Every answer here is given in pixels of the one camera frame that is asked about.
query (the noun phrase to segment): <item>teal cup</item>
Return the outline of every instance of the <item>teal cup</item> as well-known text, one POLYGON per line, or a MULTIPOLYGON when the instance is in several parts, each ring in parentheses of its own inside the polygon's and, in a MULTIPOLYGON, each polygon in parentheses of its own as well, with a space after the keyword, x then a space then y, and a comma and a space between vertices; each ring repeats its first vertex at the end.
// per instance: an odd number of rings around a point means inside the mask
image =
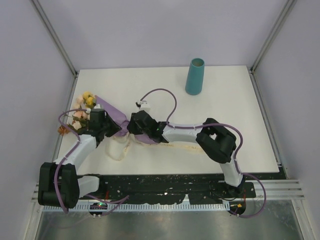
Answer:
POLYGON ((188 77, 186 78, 185 91, 190 95, 198 95, 202 91, 204 82, 205 61, 195 58, 191 61, 188 77))

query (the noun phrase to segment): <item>gray floor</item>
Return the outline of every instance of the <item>gray floor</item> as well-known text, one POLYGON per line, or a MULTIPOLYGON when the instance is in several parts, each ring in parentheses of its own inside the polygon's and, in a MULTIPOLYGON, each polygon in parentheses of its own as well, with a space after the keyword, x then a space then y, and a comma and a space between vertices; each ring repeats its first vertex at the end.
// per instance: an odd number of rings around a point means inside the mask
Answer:
MULTIPOLYGON (((246 214, 261 207, 261 201, 247 202, 246 214)), ((102 218, 88 213, 44 212, 37 240, 300 240, 301 230, 291 201, 268 201, 265 211, 242 219, 226 211, 128 212, 102 218)))

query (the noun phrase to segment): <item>purple cloth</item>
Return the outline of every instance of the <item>purple cloth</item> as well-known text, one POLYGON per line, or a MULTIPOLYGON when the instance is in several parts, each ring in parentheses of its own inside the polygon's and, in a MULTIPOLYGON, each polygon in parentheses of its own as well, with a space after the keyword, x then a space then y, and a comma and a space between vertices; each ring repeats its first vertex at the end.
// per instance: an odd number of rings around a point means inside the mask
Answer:
MULTIPOLYGON (((116 137, 124 137, 127 133, 127 126, 129 124, 129 120, 127 119, 126 115, 103 100, 101 97, 98 97, 97 95, 95 96, 96 99, 96 104, 100 104, 104 110, 109 114, 109 116, 115 121, 121 128, 122 130, 118 131, 114 136, 116 137)), ((157 144, 154 142, 152 139, 150 139, 146 134, 141 134, 141 135, 135 135, 135 139, 138 141, 144 143, 144 144, 157 144)))

